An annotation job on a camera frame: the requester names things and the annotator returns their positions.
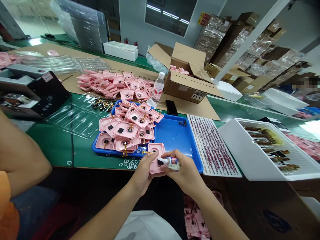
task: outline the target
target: bottle cap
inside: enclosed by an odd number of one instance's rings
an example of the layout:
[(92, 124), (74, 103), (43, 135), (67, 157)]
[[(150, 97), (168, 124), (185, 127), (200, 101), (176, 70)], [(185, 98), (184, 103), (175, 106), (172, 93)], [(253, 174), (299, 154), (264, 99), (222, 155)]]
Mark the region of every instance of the bottle cap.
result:
[(163, 162), (164, 164), (168, 163), (168, 159), (166, 159), (166, 158), (158, 158), (158, 160)]
[(159, 72), (159, 77), (164, 78), (164, 72)]

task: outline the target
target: orange shirt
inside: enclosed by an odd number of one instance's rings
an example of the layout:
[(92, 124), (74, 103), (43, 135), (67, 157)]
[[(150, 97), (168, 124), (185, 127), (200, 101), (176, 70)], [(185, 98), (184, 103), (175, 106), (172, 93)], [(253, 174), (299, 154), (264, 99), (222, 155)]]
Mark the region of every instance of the orange shirt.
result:
[(11, 189), (8, 175), (0, 171), (0, 239), (15, 240), (19, 232), (19, 212), (10, 202)]

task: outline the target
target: white glue tube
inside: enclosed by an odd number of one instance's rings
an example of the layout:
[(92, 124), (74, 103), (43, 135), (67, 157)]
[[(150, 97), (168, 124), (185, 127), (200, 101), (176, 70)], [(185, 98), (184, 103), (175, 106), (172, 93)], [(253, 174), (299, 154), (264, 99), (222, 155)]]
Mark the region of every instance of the white glue tube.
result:
[(172, 170), (179, 171), (181, 168), (179, 160), (176, 158), (167, 157), (167, 158), (158, 158), (158, 160), (163, 162), (168, 168)]

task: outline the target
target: green table surface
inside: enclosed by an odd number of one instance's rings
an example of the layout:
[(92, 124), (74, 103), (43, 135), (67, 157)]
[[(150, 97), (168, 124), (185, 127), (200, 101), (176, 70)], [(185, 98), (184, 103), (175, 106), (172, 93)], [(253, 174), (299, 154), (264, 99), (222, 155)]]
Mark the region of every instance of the green table surface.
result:
[[(59, 41), (52, 41), (44, 38), (29, 39), (22, 41), (10, 42), (9, 44), (26, 47), (33, 46), (42, 43), (55, 43), (62, 45), (64, 47), (76, 49), (82, 52), (90, 53), (93, 55), (100, 56), (102, 58), (111, 59), (128, 65), (144, 68), (147, 70), (155, 71), (152, 66), (150, 66), (146, 58), (139, 56), (136, 62), (131, 62), (119, 58), (115, 58), (110, 55), (101, 54), (97, 52), (88, 51), (81, 49), (78, 46), (72, 44), (61, 43)], [(73, 94), (73, 101), (76, 101), (79, 95)], [(259, 109), (252, 106), (248, 106), (241, 103), (231, 102), (228, 100), (215, 98), (212, 96), (207, 96), (209, 102), (211, 103), (214, 110), (217, 112), (221, 121), (214, 121), (216, 126), (219, 128), (231, 119), (245, 118), (251, 120), (259, 120), (263, 117), (271, 117), (280, 120), (292, 133), (308, 138), (310, 140), (319, 141), (320, 139), (320, 122), (310, 121), (306, 122), (294, 117), (289, 117), (284, 114), (276, 113), (273, 111), (268, 111), (265, 109)], [(94, 134), (90, 139), (85, 139), (76, 135), (73, 135), (74, 143), (74, 154), (72, 152), (71, 145), (71, 134), (69, 132), (63, 131), (56, 126), (47, 124), (45, 121), (36, 123), (27, 132), (27, 134), (32, 137), (40, 146), (48, 160), (53, 166), (61, 167), (84, 167), (84, 168), (107, 168), (107, 169), (127, 169), (126, 166), (119, 166), (124, 163), (124, 160), (135, 161), (137, 159), (132, 159), (128, 157), (104, 157), (98, 156), (91, 150), (91, 144), (93, 143), (96, 134)]]

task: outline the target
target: black smartphone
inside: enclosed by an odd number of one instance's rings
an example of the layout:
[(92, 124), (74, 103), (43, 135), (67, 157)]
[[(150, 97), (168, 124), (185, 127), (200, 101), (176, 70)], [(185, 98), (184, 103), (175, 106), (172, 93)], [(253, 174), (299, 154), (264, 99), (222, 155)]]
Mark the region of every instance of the black smartphone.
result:
[(176, 109), (176, 105), (174, 104), (174, 101), (166, 100), (167, 105), (167, 111), (169, 115), (177, 116), (178, 111)]

